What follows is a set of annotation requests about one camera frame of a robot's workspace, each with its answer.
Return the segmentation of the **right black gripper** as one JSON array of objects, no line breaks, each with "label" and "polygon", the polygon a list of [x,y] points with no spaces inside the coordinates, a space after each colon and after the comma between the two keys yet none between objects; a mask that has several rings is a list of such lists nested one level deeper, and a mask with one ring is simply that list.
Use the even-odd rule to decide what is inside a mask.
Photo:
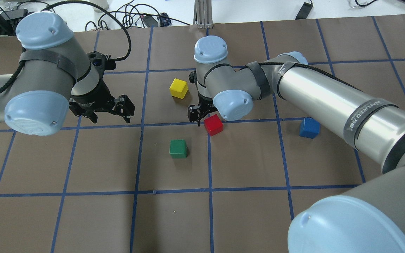
[{"label": "right black gripper", "polygon": [[210,113],[210,110],[215,110],[213,99],[198,93],[198,105],[190,104],[188,106],[189,122],[196,123],[200,127],[201,120]]}]

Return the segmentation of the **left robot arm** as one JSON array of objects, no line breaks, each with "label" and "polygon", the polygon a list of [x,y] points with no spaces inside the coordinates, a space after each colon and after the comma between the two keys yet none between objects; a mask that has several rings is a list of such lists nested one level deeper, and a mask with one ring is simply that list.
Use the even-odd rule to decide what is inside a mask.
[{"label": "left robot arm", "polygon": [[97,112],[130,123],[134,104],[126,95],[112,96],[103,80],[123,57],[85,53],[61,16],[50,11],[26,16],[16,37],[23,51],[14,74],[0,75],[0,123],[36,136],[61,130],[68,111],[93,123]]}]

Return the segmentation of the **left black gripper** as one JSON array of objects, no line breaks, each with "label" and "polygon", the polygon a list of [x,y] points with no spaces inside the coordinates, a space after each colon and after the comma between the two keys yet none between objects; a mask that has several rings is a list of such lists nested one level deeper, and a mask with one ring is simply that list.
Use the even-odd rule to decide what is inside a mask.
[{"label": "left black gripper", "polygon": [[88,118],[92,123],[98,120],[94,110],[122,117],[127,124],[135,113],[135,105],[130,98],[127,95],[118,98],[112,96],[103,79],[97,82],[77,82],[72,88],[69,109],[76,117]]}]

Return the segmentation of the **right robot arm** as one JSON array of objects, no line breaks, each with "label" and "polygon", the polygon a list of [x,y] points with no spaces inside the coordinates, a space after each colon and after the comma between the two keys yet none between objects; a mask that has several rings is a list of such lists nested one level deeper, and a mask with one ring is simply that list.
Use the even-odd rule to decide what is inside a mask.
[{"label": "right robot arm", "polygon": [[272,93],[381,165],[382,175],[318,200],[288,229],[290,253],[405,253],[405,111],[308,65],[297,52],[233,70],[227,43],[210,35],[194,47],[190,75],[198,105],[190,122],[218,111],[227,121],[248,115]]}]

